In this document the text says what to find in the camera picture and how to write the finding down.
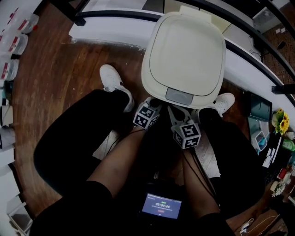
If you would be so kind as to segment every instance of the shoe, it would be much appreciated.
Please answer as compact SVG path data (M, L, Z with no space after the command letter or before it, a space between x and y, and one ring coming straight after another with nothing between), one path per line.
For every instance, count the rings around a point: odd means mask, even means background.
M207 106L206 108L212 108L218 112L220 117L222 117L222 114L225 113L233 104L235 103L235 97L231 93L225 93L218 95L215 99L214 103ZM194 109L191 113L192 119L200 124L200 110Z
M116 69L111 65L103 65L100 68L100 78L104 86L104 91L111 93L117 89L125 92L128 95L129 103L123 112L131 112L134 108L134 100L132 98L131 92L124 87L121 77Z

